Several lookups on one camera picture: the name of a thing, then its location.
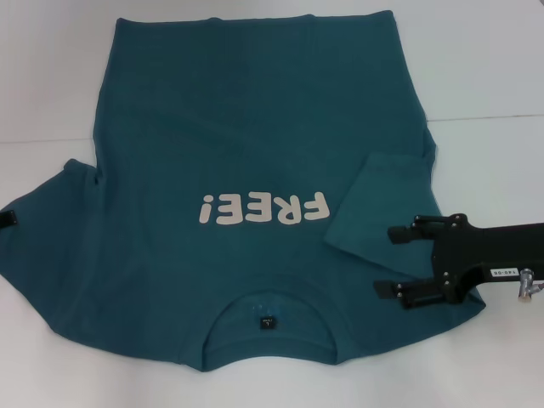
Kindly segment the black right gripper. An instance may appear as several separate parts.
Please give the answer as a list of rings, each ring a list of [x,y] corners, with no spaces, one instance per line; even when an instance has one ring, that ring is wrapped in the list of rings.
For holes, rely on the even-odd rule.
[[[403,309],[461,303],[483,283],[520,284],[522,269],[533,270],[534,283],[544,292],[544,223],[481,229],[458,214],[442,229],[444,224],[441,216],[416,215],[408,226],[388,227],[388,238],[395,245],[435,238],[434,278],[374,280],[373,288],[380,299],[396,300]]]

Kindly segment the teal blue FREE t-shirt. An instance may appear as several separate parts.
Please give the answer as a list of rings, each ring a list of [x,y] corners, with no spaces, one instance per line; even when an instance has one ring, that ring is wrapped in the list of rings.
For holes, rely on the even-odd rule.
[[[404,309],[375,281],[432,274],[435,144],[394,15],[118,20],[97,163],[9,204],[0,275],[51,329],[211,371],[280,356],[337,365],[484,309]]]

